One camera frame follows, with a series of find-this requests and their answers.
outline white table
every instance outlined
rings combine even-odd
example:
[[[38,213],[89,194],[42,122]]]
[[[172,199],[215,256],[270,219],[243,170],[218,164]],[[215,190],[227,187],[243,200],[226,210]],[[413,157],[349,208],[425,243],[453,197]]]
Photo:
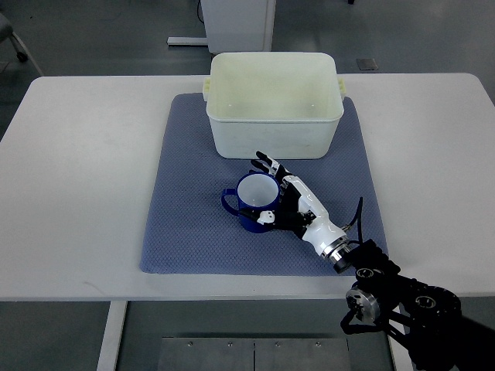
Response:
[[[360,117],[391,259],[403,275],[458,295],[494,295],[495,107],[481,83],[468,74],[342,77]],[[352,277],[139,270],[170,102],[200,92],[202,82],[32,83],[0,142],[2,300],[344,297]]]

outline robotic hand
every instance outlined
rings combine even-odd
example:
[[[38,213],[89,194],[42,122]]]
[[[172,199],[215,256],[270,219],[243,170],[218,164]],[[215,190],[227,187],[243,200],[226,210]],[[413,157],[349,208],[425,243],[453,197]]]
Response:
[[[251,164],[263,172],[272,175],[280,185],[282,201],[277,210],[254,211],[241,209],[239,213],[260,224],[279,230],[292,230],[301,240],[310,242],[316,253],[333,263],[337,273],[350,266],[346,254],[352,249],[344,230],[350,225],[339,228],[330,221],[328,211],[302,180],[289,172],[273,158],[257,151],[260,159]]]

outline white plastic bin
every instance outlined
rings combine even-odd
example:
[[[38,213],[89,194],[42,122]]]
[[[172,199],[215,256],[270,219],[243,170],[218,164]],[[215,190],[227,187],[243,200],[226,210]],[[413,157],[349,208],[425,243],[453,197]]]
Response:
[[[203,92],[225,158],[323,157],[343,115],[335,63],[323,53],[223,53]]]

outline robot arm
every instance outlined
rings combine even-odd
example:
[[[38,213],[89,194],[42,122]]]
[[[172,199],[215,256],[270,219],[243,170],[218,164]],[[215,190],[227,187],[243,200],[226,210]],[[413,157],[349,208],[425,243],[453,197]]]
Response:
[[[454,365],[461,370],[493,366],[493,330],[463,317],[460,300],[452,292],[401,276],[400,267],[373,240],[363,242],[362,199],[353,221],[339,228],[299,177],[273,158],[261,152],[257,156],[261,162],[253,160],[252,165],[279,182],[281,203],[277,210],[242,209],[241,213],[258,223],[292,230],[310,242],[319,256],[331,260],[337,273],[351,266],[356,269],[357,282],[346,293],[350,310],[340,323],[346,334],[384,331],[409,351],[417,369],[447,371]],[[351,248],[346,231],[356,221],[359,241],[357,247]],[[408,316],[394,311],[399,305]],[[362,324],[351,324],[354,319]],[[390,321],[408,327],[409,332],[399,332]]]

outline metal plate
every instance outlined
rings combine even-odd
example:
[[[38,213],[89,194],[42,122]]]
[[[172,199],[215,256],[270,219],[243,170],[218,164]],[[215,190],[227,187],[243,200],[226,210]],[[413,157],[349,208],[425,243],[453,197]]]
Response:
[[[254,371],[350,371],[346,339],[256,339]]]
[[[346,339],[163,338],[158,371],[350,371]]]
[[[253,371],[253,339],[163,338],[158,371]]]
[[[357,66],[362,71],[375,71],[378,70],[378,65],[374,58],[363,58],[357,61]]]

